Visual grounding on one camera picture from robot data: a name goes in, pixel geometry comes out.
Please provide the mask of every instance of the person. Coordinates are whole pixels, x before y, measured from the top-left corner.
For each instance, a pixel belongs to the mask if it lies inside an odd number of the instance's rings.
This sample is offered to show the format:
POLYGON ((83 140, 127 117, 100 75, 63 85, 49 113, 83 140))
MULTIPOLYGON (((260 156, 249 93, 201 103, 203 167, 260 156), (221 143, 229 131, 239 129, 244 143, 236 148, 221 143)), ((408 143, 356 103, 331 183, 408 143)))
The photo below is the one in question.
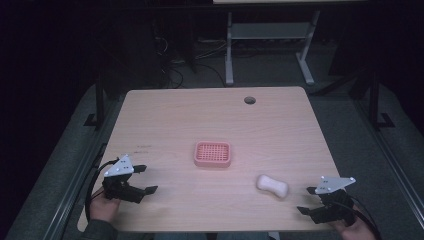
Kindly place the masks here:
POLYGON ((80 240, 115 240, 118 231, 112 226, 121 200, 107 199, 103 187, 93 194, 90 204, 90 222, 80 240))
MULTIPOLYGON (((90 204, 91 220, 79 240, 115 240, 118 231, 111 223, 118 212, 121 201, 119 199, 107 199, 103 188, 97 190, 93 196, 90 204)), ((340 234, 343 240, 376 240, 371 230, 360 218, 357 218, 355 223, 349 227, 346 227, 342 221, 328 224, 340 234)), ((164 233, 155 235, 155 240, 168 239, 206 240, 206 236, 201 233, 164 233)), ((222 233, 218 234, 217 237, 217 240, 231 239, 268 239, 268 234, 265 232, 222 233)))

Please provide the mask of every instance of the pink tray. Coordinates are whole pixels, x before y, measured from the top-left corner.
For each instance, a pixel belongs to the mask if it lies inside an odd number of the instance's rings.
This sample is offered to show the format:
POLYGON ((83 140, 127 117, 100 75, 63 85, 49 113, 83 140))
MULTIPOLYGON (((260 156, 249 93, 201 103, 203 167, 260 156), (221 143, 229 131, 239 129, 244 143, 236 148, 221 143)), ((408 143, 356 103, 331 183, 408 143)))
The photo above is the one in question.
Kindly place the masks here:
POLYGON ((226 142, 198 142, 194 153, 198 167, 226 168, 231 164, 230 144, 226 142))

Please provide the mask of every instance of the table surface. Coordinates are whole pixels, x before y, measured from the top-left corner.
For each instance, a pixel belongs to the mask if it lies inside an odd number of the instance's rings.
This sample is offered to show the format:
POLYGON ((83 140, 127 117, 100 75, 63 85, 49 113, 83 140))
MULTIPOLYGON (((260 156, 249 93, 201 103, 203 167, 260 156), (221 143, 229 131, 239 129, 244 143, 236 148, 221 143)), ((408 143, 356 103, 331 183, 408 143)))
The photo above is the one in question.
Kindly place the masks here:
MULTIPOLYGON (((144 173, 129 182, 158 185, 140 204, 122 202, 113 225, 121 231, 303 231, 314 224, 296 206, 318 207, 306 188, 338 177, 305 91, 300 87, 130 91, 102 163, 128 154, 144 173), (245 97, 256 103, 246 104, 245 97), (194 164, 198 141, 228 142, 225 169, 194 164), (266 174, 289 185, 279 199, 256 188, 266 174)), ((103 172, 96 182, 98 189, 103 172)), ((78 229, 85 229, 84 211, 78 229)))

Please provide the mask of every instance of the white metal frame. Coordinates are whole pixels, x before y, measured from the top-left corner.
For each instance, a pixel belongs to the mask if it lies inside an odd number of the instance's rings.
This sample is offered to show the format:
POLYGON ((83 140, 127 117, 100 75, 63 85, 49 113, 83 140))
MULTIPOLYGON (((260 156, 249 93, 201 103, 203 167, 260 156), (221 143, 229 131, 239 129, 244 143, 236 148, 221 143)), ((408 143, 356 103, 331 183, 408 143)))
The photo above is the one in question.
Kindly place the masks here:
POLYGON ((225 79, 228 86, 234 84, 231 46, 233 39, 305 39, 301 52, 296 53, 296 59, 308 85, 313 85, 314 79, 306 63, 306 56, 314 36, 320 11, 315 11, 310 22, 301 23, 233 23, 232 13, 228 13, 227 24, 227 55, 225 57, 225 79))

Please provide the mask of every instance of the cable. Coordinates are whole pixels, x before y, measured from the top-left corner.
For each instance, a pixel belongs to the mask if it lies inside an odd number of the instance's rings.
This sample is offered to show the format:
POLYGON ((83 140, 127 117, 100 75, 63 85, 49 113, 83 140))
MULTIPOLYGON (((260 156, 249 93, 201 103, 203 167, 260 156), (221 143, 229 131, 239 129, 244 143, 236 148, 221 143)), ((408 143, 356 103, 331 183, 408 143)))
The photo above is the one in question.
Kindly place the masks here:
MULTIPOLYGON (((184 82, 184 75, 180 72, 180 71, 178 71, 178 70, 176 70, 176 69, 174 69, 174 68, 169 68, 169 70, 172 70, 172 71, 174 71, 174 72, 176 72, 178 75, 180 75, 180 77, 181 77, 181 80, 180 80, 180 82, 178 83, 178 85, 176 86, 176 87, 173 87, 174 89, 177 89, 177 88, 179 88, 179 87, 181 87, 182 86, 182 84, 183 84, 183 82, 184 82)), ((171 82, 171 86, 172 86, 172 83, 174 82, 172 79, 171 79, 171 77, 169 77, 169 80, 170 80, 170 82, 171 82)))
POLYGON ((100 175, 100 172, 103 170, 103 168, 105 168, 107 165, 113 165, 116 162, 119 161, 119 158, 117 158, 116 160, 113 161, 108 161, 105 164, 103 164, 101 167, 99 167, 96 172, 94 173, 93 178, 91 179, 90 184, 88 185, 88 189, 87 189, 87 195, 85 196, 85 216, 87 218, 87 222, 90 221, 91 217, 90 217, 90 204, 91 204, 91 200, 94 199, 95 197, 97 197, 99 194, 97 194, 94 197, 91 197, 91 193, 93 192, 93 188, 94 188, 94 184, 97 181, 97 178, 100 175))
POLYGON ((338 205, 340 207, 343 207, 347 210, 349 210, 350 212, 352 212, 353 214, 355 214, 357 217, 359 217, 371 230, 371 232, 374 234, 376 240, 382 240, 381 238, 381 234, 380 231, 377 228, 377 225, 373 224, 364 214, 362 214, 360 211, 355 210, 353 208, 350 208, 344 204, 338 203, 338 202, 329 202, 331 204, 335 204, 338 205))
POLYGON ((374 226, 376 226, 377 227, 377 224, 375 223, 375 221, 374 221, 374 218, 371 216, 371 214, 370 214, 370 212, 368 211, 368 209, 365 207, 365 205, 361 202, 361 201, 359 201, 359 199, 358 198, 355 198, 355 197, 352 197, 352 196, 350 196, 350 195, 348 195, 350 198, 352 198, 353 200, 355 200, 357 203, 358 203, 358 205, 359 205, 359 207, 361 208, 361 210, 363 210, 364 212, 366 212, 366 214, 368 215, 368 217, 370 218, 370 220, 371 220, 371 222, 374 224, 374 226))
POLYGON ((221 79, 222 85, 223 85, 224 87, 227 87, 227 85, 225 84, 225 81, 224 81, 224 79, 222 78, 221 74, 220 74, 220 73, 219 73, 219 72, 218 72, 215 68, 213 68, 213 67, 211 67, 211 66, 208 66, 208 65, 205 65, 205 64, 201 64, 201 63, 195 63, 195 65, 202 66, 202 67, 206 67, 206 68, 209 68, 209 69, 211 69, 212 71, 214 71, 214 72, 218 75, 219 79, 221 79))

